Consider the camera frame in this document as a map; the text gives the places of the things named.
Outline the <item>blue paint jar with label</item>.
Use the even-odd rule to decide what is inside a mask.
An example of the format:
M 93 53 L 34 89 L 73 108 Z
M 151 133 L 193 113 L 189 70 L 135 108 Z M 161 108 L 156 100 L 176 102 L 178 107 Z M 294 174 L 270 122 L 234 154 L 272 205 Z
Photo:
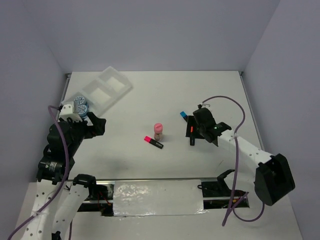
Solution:
M 87 117 L 88 112 L 89 112 L 89 105 L 88 104 L 79 104 L 77 106 L 77 113 L 82 119 Z

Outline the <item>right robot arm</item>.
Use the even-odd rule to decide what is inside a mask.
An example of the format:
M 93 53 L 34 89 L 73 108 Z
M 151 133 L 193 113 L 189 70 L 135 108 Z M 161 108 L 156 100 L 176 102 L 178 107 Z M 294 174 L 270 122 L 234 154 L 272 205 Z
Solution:
M 204 139 L 236 154 L 254 173 L 254 191 L 267 206 L 272 206 L 296 187 L 287 158 L 259 149 L 226 123 L 217 123 L 209 109 L 199 108 L 186 117 L 186 137 Z

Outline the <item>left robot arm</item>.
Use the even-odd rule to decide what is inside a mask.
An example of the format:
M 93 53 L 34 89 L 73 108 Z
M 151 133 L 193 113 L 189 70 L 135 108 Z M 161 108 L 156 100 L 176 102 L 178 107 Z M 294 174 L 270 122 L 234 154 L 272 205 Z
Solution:
M 75 163 L 74 155 L 85 139 L 102 136 L 106 119 L 88 112 L 91 124 L 75 117 L 55 119 L 47 135 L 48 144 L 38 163 L 36 193 L 30 217 L 16 229 L 25 228 L 24 240 L 62 240 L 70 229 L 73 218 L 85 199 L 97 196 L 96 178 L 78 174 L 72 181 L 67 197 L 60 202 L 70 171 Z

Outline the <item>blue highlighter marker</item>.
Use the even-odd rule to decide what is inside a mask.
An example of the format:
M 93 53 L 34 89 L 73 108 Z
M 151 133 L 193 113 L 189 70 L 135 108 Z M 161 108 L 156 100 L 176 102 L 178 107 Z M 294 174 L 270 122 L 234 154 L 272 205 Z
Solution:
M 186 122 L 188 121 L 188 115 L 184 111 L 181 111 L 180 115 Z

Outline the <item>orange highlighter marker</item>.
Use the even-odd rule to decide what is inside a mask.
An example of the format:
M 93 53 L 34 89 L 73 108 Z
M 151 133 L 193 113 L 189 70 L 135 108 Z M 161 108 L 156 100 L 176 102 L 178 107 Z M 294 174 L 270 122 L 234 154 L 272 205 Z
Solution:
M 193 126 L 190 127 L 189 144 L 190 144 L 190 146 L 195 145 L 194 127 Z

